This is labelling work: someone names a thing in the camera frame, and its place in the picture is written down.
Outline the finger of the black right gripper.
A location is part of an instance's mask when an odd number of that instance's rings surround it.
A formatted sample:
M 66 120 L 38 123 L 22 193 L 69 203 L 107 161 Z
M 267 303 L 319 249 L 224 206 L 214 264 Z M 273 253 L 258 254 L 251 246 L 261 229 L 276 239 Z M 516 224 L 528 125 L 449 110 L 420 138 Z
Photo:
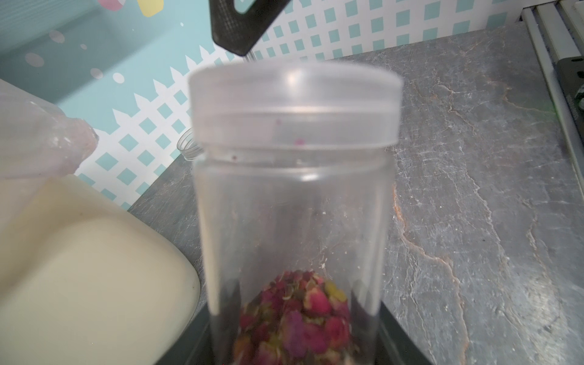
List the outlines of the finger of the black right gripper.
M 209 1 L 214 43 L 237 56 L 246 56 L 284 11 L 290 0 L 258 0 L 243 13 L 233 1 Z

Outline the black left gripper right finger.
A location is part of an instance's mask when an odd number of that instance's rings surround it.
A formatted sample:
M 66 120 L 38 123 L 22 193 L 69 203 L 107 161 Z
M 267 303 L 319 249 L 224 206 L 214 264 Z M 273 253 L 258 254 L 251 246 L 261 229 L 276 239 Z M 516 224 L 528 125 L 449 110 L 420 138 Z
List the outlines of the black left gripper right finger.
M 381 303 L 376 345 L 376 365 L 432 365 L 408 337 L 397 319 Z

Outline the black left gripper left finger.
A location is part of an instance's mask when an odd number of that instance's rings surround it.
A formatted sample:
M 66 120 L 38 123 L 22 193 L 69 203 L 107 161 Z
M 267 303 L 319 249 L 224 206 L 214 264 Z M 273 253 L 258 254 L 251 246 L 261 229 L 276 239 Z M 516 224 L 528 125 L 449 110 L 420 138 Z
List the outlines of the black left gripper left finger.
M 210 314 L 204 305 L 156 365 L 212 365 Z

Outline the clear tea jar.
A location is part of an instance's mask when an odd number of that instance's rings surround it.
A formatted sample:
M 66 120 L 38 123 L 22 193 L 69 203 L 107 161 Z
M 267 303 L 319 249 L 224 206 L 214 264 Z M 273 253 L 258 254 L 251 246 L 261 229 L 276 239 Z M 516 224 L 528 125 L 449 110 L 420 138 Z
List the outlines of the clear tea jar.
M 199 155 L 203 153 L 203 149 L 195 141 L 194 132 L 192 129 L 186 130 L 178 142 L 176 148 L 186 161 L 194 161 Z
M 350 62 L 190 77 L 215 363 L 374 363 L 403 86 Z

